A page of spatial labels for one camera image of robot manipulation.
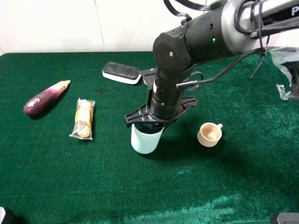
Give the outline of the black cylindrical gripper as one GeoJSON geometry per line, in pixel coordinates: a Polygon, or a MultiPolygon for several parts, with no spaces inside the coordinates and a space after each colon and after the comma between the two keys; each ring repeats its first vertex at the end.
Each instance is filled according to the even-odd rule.
{"type": "Polygon", "coordinates": [[[152,126],[168,127],[188,109],[196,107],[195,97],[184,97],[184,89],[178,89],[177,84],[189,79],[191,71],[185,71],[177,76],[163,77],[156,68],[141,71],[141,76],[148,86],[146,104],[132,113],[125,115],[127,126],[133,124],[152,124],[152,126]]]}

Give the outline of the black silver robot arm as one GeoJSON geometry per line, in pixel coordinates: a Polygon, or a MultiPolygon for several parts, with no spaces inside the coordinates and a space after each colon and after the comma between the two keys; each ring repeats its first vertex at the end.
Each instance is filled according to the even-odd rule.
{"type": "Polygon", "coordinates": [[[127,126],[146,126],[157,131],[176,122],[197,105],[184,97],[185,89],[206,83],[190,81],[195,65],[237,56],[242,60],[264,52],[254,45],[262,38],[299,26],[296,0],[217,0],[203,6],[196,18],[184,14],[181,25],[161,33],[153,44],[157,67],[143,78],[148,85],[147,102],[125,116],[127,126]]]}

